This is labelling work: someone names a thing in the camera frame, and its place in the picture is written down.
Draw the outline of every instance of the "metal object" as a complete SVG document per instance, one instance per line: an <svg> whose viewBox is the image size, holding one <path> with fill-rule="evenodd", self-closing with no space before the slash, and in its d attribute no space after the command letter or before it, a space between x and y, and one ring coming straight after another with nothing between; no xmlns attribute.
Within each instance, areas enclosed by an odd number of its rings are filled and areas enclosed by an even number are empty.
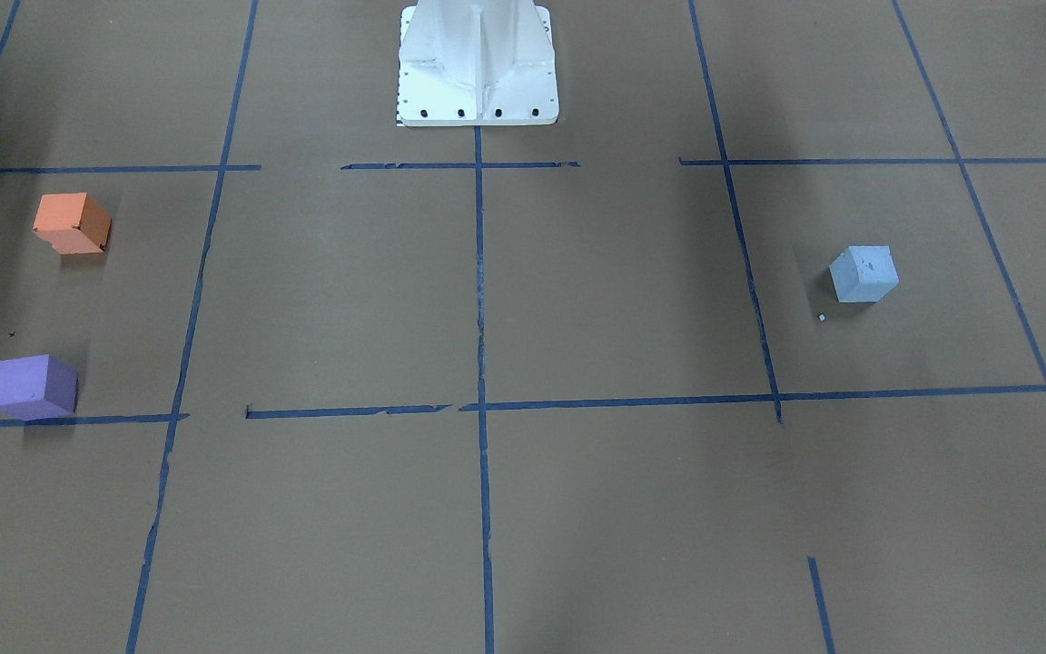
<svg viewBox="0 0 1046 654"><path fill-rule="evenodd" d="M403 12L397 122L551 125L551 13L531 0L419 0Z"/></svg>

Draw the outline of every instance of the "gray floor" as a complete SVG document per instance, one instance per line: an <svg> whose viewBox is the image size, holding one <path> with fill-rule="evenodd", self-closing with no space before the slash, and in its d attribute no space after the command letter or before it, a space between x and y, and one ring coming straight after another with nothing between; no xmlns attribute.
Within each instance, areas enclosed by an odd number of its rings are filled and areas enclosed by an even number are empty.
<svg viewBox="0 0 1046 654"><path fill-rule="evenodd" d="M406 3L0 0L0 651L1046 651L1046 0L547 0L478 135Z"/></svg>

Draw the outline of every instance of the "block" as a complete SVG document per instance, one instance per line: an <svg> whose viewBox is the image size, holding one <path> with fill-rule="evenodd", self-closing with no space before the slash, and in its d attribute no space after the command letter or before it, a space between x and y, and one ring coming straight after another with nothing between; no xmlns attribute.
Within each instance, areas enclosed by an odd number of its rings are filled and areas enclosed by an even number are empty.
<svg viewBox="0 0 1046 654"><path fill-rule="evenodd" d="M887 245L850 245L829 265L839 302L877 302L899 285Z"/></svg>
<svg viewBox="0 0 1046 654"><path fill-rule="evenodd" d="M107 249L112 217L87 194L50 194L38 202L32 229L61 255L98 253Z"/></svg>
<svg viewBox="0 0 1046 654"><path fill-rule="evenodd" d="M0 361L0 410L18 420L74 413L79 376L49 354Z"/></svg>

